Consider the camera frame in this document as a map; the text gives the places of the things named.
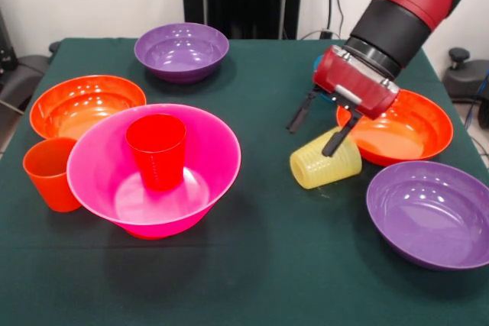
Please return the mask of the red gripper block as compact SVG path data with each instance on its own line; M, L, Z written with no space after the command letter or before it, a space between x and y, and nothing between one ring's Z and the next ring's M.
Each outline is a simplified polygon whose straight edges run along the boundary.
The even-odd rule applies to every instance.
M331 46L313 74L313 82L327 93L338 96L343 106L354 106L350 118L342 127L326 133L322 148L324 157L332 157L361 120L362 115L375 119L384 113L397 99L400 88L386 76L380 74L354 54L339 46ZM317 90L309 92L287 125L287 130L295 134L306 119L310 105L318 95Z

